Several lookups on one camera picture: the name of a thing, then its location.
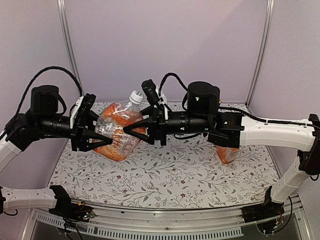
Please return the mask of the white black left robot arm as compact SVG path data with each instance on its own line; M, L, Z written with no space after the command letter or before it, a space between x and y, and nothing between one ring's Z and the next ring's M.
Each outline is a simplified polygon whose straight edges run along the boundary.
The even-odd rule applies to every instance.
M0 169L25 151L33 142L42 139L69 139L75 152L88 152L112 144L112 139L95 132L98 115L91 108L95 95L80 96L70 116L63 111L66 104L54 85L41 85L31 90L30 108L18 113L0 135ZM92 207L85 202L73 203L61 185L42 189L0 188L0 212L15 216L20 209L48 209L49 213L75 222L87 222L94 217Z

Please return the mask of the large orange-label plastic bottle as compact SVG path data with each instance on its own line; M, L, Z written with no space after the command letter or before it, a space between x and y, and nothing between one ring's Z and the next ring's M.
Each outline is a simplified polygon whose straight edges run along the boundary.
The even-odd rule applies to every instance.
M112 139L112 144L97 147L94 151L116 162L126 159L141 140L125 133L124 127L142 119L138 104L130 100L111 103L98 118L95 132Z

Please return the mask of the white bottle cap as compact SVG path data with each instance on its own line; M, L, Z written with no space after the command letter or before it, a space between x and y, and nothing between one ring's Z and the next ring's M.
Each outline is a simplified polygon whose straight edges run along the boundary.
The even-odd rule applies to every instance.
M143 99L144 95L137 90L133 90L129 96L129 100L136 105L140 105Z

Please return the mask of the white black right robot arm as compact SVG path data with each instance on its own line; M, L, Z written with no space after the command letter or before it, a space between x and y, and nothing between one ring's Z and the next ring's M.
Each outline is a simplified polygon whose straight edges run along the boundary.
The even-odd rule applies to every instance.
M255 222L284 213L286 199L309 177L320 173L320 120L311 114L302 120L278 120L253 116L243 110L222 107L220 90L207 82L188 85L183 104L185 111L168 111L161 87L152 80L141 85L149 106L143 120L123 130L148 144L165 145L168 135L202 134L219 147L273 146L297 150L291 167L279 181L268 187L264 201L243 207L245 222Z

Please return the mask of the left aluminium frame post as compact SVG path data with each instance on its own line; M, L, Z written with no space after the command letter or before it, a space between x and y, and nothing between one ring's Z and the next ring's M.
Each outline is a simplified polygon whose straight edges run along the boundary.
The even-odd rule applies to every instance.
M69 60L70 71L73 73L76 80L78 81L79 87L77 87L77 91L78 91L79 95L83 95L84 89L83 89L83 85L81 82L81 78L80 78L80 74L79 74L79 70L78 70L78 66L77 66L77 61L76 61L76 57L75 57L75 53L74 53L74 48L73 48L73 44L72 44L71 32L70 32L69 23L68 23L68 16L67 16L66 1L65 0L57 0L56 2L57 2L57 9L58 9L58 14L59 14L64 44L65 44L66 54L67 54L67 57Z

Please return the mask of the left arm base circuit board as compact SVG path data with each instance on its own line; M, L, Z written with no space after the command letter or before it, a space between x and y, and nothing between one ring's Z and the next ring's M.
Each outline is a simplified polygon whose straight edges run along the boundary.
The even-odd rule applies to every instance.
M75 221L85 221L88 222L89 219L92 219L95 217L95 213L93 211L93 208L85 201L80 201L78 203L72 203L71 206L71 215L70 218Z

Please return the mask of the floral patterned table mat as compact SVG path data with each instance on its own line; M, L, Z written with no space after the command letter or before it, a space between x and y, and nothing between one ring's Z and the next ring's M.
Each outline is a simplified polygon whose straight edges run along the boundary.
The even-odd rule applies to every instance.
M242 147L223 164L204 137L167 144L142 142L116 162L94 151L74 152L67 144L50 185L60 185L74 200L152 209L217 208L254 204L279 180L265 146Z

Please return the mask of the aluminium frame post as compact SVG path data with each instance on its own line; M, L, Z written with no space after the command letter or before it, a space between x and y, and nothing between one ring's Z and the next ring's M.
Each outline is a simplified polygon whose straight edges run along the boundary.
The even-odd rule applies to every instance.
M266 11L265 11L265 18L264 24L262 29L262 36L260 41L260 46L258 50L258 56L256 60L256 64L253 71L252 81L249 87L248 95L246 97L245 105L249 108L253 102L253 98L256 92L256 88L258 85L260 73L264 63L264 57L267 51L268 46L268 39L270 36L270 31L272 27L272 19L273 19L273 12L275 7L274 0L267 0L266 1Z
M73 73L76 80L78 81L79 87L77 87L77 91L78 91L79 95L83 95L84 89L83 89L83 85L81 82L81 78L80 78L80 74L79 74L79 70L78 70L78 66L77 66L77 61L76 61L76 57L75 57L75 53L74 53L74 48L73 48L73 44L72 44L71 32L70 32L69 23L68 23L68 16L67 16L66 1L65 0L57 0L56 2L57 2L57 9L58 9L58 14L59 14L64 44L65 44L66 54L67 54L67 57L69 60L70 71Z

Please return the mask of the right aluminium frame post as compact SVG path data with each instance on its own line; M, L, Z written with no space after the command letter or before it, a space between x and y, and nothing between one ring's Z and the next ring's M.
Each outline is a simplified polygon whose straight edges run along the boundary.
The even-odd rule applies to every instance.
M253 98L256 92L256 88L258 85L260 73L264 63L264 57L267 51L268 46L268 39L270 36L270 31L272 27L272 19L273 19L273 12L275 7L274 0L267 0L266 1L266 11L265 11L265 18L264 24L262 29L262 36L260 41L260 46L258 50L258 56L256 60L256 64L253 71L252 81L249 87L248 95L246 97L245 105L249 108L253 102Z

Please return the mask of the aluminium front rail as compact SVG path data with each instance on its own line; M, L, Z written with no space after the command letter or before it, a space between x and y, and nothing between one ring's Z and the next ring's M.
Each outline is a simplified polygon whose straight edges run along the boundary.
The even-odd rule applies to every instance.
M132 226L134 228L168 228L174 230L226 230L240 227L243 237L229 240L314 240L306 213L298 195L292 195L284 204L284 223L280 224L274 234L261 234L256 225L273 220L275 217L254 222L245 222L241 206L200 208L200 209L155 209L136 208L120 205L93 204L95 217L86 223L106 224L108 226ZM108 240L80 233L67 233L37 221L39 213L50 214L45 209L34 209L22 232L24 240Z

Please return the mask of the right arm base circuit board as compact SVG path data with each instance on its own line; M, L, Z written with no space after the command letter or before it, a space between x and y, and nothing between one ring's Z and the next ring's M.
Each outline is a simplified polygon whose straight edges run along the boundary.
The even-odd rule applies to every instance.
M258 231L267 236L275 233L280 224L284 223L284 217L280 215L279 217L275 217L272 220L260 222L256 225Z

